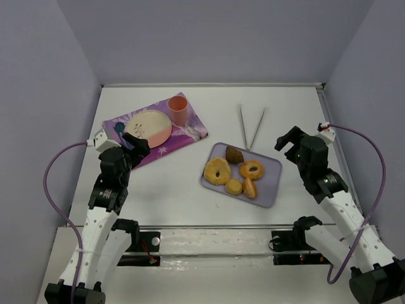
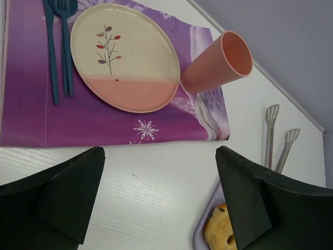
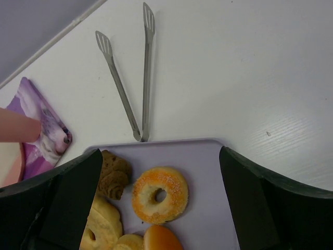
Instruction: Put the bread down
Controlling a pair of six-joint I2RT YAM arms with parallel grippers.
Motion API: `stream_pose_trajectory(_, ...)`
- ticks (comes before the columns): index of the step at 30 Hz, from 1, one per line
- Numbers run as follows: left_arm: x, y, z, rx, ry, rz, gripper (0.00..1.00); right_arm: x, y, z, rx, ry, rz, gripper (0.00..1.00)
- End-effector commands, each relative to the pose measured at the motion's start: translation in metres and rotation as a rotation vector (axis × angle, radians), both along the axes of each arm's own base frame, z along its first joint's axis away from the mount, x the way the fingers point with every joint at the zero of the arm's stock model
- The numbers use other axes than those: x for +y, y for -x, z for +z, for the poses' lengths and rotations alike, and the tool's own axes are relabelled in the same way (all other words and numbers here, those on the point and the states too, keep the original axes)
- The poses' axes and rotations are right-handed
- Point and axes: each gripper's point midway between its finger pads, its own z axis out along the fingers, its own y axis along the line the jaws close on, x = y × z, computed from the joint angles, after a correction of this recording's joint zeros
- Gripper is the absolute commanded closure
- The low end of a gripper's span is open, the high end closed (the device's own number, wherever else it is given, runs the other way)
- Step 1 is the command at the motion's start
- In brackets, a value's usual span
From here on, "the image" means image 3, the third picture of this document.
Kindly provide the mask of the metal serving tongs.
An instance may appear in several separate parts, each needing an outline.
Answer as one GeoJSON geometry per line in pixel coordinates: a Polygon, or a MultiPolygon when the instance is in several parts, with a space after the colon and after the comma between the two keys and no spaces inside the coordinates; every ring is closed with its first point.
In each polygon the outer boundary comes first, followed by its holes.
{"type": "Polygon", "coordinates": [[[151,66],[152,66],[152,51],[153,38],[155,35],[155,17],[153,11],[147,3],[143,3],[143,20],[145,31],[145,55],[144,55],[144,76],[143,76],[143,115],[142,129],[139,128],[129,99],[119,77],[118,71],[113,58],[113,52],[110,40],[100,31],[95,32],[98,48],[102,52],[110,73],[115,82],[120,99],[122,101],[125,113],[129,120],[133,131],[134,139],[138,142],[147,142],[149,140],[149,110],[150,110],[150,85],[151,85],[151,66]]]}

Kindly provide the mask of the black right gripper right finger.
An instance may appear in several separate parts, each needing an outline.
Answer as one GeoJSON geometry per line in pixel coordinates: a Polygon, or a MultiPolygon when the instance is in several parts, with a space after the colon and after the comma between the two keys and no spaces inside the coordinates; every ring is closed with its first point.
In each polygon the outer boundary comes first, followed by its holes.
{"type": "Polygon", "coordinates": [[[332,249],[332,192],[262,167],[229,147],[221,174],[241,249],[332,249]]]}

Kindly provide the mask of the brown chocolate pastry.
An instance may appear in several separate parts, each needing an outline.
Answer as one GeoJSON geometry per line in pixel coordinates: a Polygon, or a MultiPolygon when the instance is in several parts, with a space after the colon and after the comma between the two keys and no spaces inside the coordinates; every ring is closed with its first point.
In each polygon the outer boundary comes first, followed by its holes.
{"type": "Polygon", "coordinates": [[[125,187],[131,181],[132,166],[127,160],[108,150],[103,150],[101,153],[103,164],[96,193],[113,200],[120,200],[125,187]]]}

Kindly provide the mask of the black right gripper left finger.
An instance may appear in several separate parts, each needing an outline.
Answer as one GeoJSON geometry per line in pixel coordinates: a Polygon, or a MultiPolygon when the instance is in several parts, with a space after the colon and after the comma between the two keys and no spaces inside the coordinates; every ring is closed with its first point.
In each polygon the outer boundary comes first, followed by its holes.
{"type": "Polygon", "coordinates": [[[1,188],[1,249],[79,249],[102,164],[95,149],[1,188]]]}

